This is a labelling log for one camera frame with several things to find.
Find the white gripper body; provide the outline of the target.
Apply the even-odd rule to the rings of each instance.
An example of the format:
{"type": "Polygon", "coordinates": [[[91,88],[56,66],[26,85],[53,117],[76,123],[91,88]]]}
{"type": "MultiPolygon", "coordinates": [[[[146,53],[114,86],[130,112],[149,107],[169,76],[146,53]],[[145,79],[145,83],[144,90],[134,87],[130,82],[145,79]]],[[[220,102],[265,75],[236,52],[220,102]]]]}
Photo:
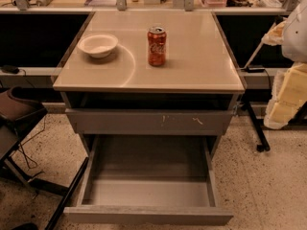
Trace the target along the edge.
{"type": "Polygon", "coordinates": [[[289,71],[278,71],[273,79],[272,97],[268,102],[264,125],[271,129],[284,127],[292,118],[289,71]]]}

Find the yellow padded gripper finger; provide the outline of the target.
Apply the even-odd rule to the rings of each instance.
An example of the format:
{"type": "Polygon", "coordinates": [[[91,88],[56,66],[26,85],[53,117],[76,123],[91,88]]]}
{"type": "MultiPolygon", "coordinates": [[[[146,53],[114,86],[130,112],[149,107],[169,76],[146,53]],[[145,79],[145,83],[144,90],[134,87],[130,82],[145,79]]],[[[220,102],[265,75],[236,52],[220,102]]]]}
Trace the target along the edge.
{"type": "Polygon", "coordinates": [[[287,71],[290,72],[289,92],[293,118],[307,102],[307,64],[295,62],[287,71]]]}

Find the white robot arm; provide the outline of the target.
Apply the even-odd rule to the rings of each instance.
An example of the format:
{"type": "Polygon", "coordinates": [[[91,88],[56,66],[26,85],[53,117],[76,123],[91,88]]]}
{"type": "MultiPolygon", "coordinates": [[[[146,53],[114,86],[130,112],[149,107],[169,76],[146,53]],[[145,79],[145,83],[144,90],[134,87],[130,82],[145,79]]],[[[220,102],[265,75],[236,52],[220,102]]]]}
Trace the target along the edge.
{"type": "Polygon", "coordinates": [[[286,20],[270,29],[261,39],[264,44],[280,45],[282,56],[293,62],[278,71],[272,85],[264,125],[271,129],[286,126],[307,102],[307,0],[302,0],[286,20]]]}

